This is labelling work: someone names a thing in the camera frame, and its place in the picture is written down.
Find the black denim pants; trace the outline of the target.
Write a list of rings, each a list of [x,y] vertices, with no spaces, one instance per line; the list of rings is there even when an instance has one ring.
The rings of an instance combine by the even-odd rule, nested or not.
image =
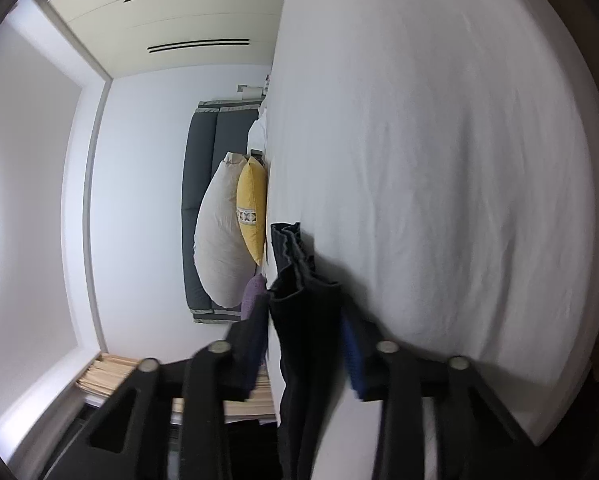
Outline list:
[[[279,452],[286,479],[309,479],[342,361],[339,283],[317,271],[297,223],[272,225],[277,278],[268,308],[280,342],[284,390],[280,403]]]

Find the large beige pillow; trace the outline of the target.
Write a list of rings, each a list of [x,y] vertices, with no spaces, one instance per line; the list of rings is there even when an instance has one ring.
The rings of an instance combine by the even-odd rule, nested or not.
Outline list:
[[[256,263],[246,248],[237,217],[237,185],[246,158],[227,152],[206,190],[196,220],[194,264],[201,285],[218,307],[241,304]]]

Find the purple cushion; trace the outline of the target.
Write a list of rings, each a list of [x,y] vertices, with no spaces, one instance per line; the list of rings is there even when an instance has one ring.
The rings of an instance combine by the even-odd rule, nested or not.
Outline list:
[[[248,284],[246,284],[243,292],[240,309],[242,321],[247,320],[251,316],[258,298],[263,296],[265,292],[267,292],[266,278],[262,274],[254,275],[248,281]]]

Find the yellow patterned cushion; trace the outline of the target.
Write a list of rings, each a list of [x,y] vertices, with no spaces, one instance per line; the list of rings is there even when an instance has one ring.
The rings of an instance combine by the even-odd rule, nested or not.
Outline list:
[[[266,169],[257,158],[250,157],[238,180],[237,217],[245,246],[257,266],[264,260],[266,203]]]

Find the white bed mattress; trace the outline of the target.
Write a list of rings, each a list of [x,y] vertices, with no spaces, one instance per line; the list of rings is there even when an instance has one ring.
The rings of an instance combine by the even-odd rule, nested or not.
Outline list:
[[[284,0],[268,219],[551,434],[599,332],[599,94],[547,0]]]

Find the cream wardrobe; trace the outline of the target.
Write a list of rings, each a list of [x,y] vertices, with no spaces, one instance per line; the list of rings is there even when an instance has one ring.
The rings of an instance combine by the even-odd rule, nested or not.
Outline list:
[[[269,65],[284,0],[49,0],[113,78],[198,65]]]

